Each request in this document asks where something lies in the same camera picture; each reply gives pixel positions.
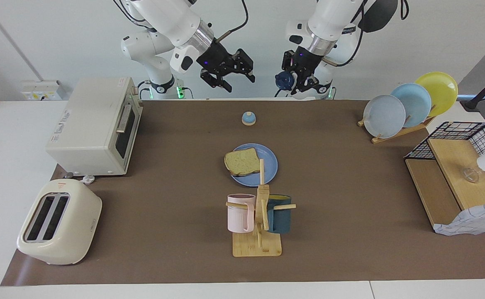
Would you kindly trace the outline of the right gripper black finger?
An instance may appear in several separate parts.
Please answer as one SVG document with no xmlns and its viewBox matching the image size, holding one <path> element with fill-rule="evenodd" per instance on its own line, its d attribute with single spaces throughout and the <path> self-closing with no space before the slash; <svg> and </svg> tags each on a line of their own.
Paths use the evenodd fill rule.
<svg viewBox="0 0 485 299">
<path fill-rule="evenodd" d="M 252 83 L 256 81 L 253 75 L 253 60 L 243 49 L 237 49 L 232 55 L 233 73 L 245 75 Z"/>
<path fill-rule="evenodd" d="M 231 93 L 232 87 L 229 83 L 227 83 L 222 76 L 218 74 L 213 74 L 206 69 L 201 69 L 200 78 L 204 80 L 210 87 L 216 88 L 220 87 L 225 89 L 225 91 Z"/>
</svg>

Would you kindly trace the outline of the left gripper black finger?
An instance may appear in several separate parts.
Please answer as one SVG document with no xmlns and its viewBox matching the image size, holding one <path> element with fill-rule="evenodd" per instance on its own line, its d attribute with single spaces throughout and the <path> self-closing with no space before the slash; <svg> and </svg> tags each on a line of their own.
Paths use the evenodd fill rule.
<svg viewBox="0 0 485 299">
<path fill-rule="evenodd" d="M 289 75 L 293 75 L 296 69 L 296 62 L 294 61 L 294 51 L 285 51 L 282 61 L 282 70 Z"/>
<path fill-rule="evenodd" d="M 328 96 L 330 93 L 330 79 L 324 78 L 318 84 L 313 85 L 306 91 L 297 91 L 297 96 Z"/>
</svg>

